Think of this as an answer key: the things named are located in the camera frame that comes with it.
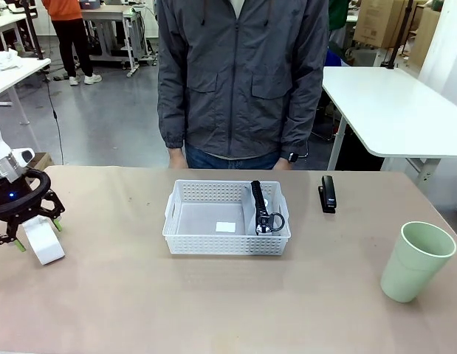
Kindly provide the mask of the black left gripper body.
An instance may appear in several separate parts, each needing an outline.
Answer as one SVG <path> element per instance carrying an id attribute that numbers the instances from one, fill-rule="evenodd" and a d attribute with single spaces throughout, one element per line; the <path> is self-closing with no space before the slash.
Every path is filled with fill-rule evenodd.
<path id="1" fill-rule="evenodd" d="M 9 217 L 17 217 L 19 221 L 28 221 L 39 215 L 39 208 L 32 206 L 29 194 L 34 195 L 30 183 L 39 180 L 37 176 L 21 176 L 13 183 L 7 178 L 0 178 L 0 220 L 7 221 Z"/>

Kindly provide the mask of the person's right hand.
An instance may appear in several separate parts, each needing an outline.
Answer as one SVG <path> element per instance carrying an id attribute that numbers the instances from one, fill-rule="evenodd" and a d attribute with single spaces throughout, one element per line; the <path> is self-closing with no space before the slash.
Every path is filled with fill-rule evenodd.
<path id="1" fill-rule="evenodd" d="M 181 148 L 168 148 L 169 167 L 172 169 L 188 169 L 188 163 Z"/>

